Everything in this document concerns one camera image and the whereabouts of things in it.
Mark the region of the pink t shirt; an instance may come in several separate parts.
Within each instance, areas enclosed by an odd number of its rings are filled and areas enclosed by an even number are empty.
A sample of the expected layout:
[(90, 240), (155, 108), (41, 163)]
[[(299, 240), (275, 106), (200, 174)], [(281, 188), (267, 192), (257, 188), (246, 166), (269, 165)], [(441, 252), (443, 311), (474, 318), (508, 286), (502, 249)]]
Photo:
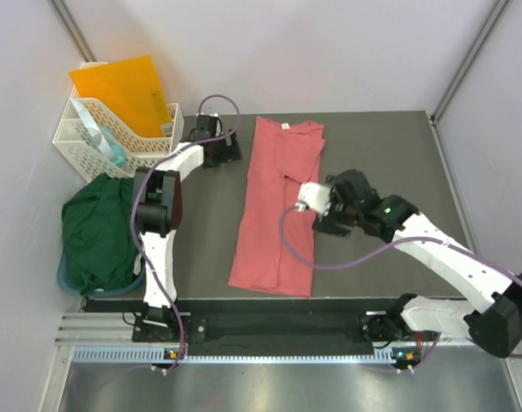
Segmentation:
[(312, 212), (288, 212), (300, 186), (318, 182), (325, 127), (258, 117), (231, 287), (308, 298), (312, 294)]

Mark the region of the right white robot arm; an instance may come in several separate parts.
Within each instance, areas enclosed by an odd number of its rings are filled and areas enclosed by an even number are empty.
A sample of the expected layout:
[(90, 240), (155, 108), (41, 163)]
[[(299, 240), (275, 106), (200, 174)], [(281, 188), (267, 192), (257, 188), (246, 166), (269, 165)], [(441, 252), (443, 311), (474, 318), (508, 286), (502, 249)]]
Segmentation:
[(495, 357), (513, 355), (522, 341), (522, 272), (515, 275), (477, 256), (399, 195), (381, 197), (355, 169), (322, 184), (305, 183), (298, 199), (315, 213), (315, 231), (346, 237), (358, 227), (461, 293), (462, 300), (401, 296), (387, 313), (393, 337), (404, 340), (416, 331), (433, 331), (469, 338)]

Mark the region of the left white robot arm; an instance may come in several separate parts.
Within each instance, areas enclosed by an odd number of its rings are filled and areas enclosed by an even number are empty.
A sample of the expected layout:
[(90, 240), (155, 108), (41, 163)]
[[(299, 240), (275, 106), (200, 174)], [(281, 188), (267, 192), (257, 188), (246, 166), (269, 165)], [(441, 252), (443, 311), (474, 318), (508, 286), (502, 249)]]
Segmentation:
[(181, 328), (179, 317), (170, 311), (177, 300), (173, 242), (184, 214), (182, 183), (199, 167), (241, 159), (236, 132), (226, 130), (219, 115), (200, 113), (188, 138), (168, 158), (135, 172), (132, 220), (146, 270), (144, 317), (152, 320), (151, 330), (162, 340), (174, 339)]

